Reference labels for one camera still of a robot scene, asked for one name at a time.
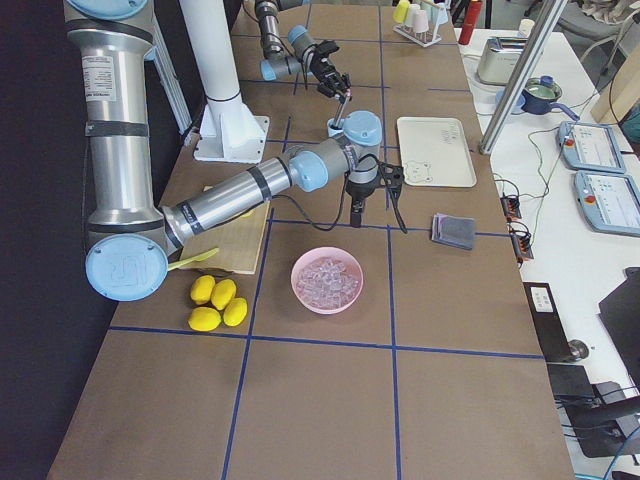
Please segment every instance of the yellow spoon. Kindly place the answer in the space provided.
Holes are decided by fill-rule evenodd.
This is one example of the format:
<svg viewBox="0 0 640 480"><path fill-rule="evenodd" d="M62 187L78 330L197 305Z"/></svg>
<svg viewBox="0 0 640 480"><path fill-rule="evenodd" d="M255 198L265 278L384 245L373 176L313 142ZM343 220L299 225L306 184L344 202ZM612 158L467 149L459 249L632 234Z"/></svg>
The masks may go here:
<svg viewBox="0 0 640 480"><path fill-rule="evenodd" d="M176 268L182 267L183 265L187 265L191 262L202 262L207 258L213 257L216 253L218 253L220 249L218 247L212 248L211 250L207 250L206 252L199 253L198 255L194 255L193 257L185 258L184 260L178 260L177 262L170 263L167 267L167 270L170 272L171 270L175 270Z"/></svg>

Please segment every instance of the wooden cutting board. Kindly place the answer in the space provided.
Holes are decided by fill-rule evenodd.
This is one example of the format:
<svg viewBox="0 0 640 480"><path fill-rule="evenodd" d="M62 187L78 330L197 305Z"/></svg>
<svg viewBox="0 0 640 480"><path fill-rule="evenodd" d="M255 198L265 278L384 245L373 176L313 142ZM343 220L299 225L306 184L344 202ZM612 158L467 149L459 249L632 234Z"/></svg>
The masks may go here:
<svg viewBox="0 0 640 480"><path fill-rule="evenodd" d="M181 269L222 269L235 273L254 274L258 265L260 246L266 226L269 202L253 209L251 215L208 230L192 237L182 249L180 259L218 247L220 251L202 261Z"/></svg>

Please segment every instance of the yellow lemon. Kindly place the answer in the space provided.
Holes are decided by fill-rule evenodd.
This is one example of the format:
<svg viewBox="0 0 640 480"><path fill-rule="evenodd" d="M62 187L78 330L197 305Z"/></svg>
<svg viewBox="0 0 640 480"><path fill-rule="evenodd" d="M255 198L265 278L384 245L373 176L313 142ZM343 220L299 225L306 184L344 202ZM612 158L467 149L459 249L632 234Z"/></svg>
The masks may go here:
<svg viewBox="0 0 640 480"><path fill-rule="evenodd" d="M218 310L224 310L229 305L229 302L236 296L236 282L230 278L218 282L213 287L213 293L211 293L211 303Z"/></svg>
<svg viewBox="0 0 640 480"><path fill-rule="evenodd" d="M220 325L220 313L211 307L196 307L189 316L189 326L198 332L210 332Z"/></svg>
<svg viewBox="0 0 640 480"><path fill-rule="evenodd" d="M227 308L225 308L222 314L222 320L228 327L237 327L247 316L248 310L246 299L242 297L234 298L229 302Z"/></svg>
<svg viewBox="0 0 640 480"><path fill-rule="evenodd" d="M191 300L196 305L204 305L211 299L211 292L216 284L216 280L211 275L203 275L196 278L191 285Z"/></svg>

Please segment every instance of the toaster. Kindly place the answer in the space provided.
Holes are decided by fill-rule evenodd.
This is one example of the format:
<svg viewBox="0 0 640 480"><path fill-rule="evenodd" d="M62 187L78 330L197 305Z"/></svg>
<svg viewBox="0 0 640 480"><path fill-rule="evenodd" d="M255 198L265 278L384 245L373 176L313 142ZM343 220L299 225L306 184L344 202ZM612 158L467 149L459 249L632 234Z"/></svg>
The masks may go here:
<svg viewBox="0 0 640 480"><path fill-rule="evenodd" d="M478 64L480 81L489 85L506 85L526 43L526 38L489 37Z"/></svg>

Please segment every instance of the white cup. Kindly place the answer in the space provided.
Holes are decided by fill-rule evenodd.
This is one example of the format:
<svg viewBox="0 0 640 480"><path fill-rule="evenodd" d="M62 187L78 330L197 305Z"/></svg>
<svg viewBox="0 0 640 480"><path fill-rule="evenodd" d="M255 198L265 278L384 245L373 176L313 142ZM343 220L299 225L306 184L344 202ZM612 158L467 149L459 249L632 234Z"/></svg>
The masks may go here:
<svg viewBox="0 0 640 480"><path fill-rule="evenodd" d="M518 27L518 36L522 38L529 38L531 35L531 30L533 30L533 26L536 24L533 20L529 18L523 18L520 20L520 26Z"/></svg>

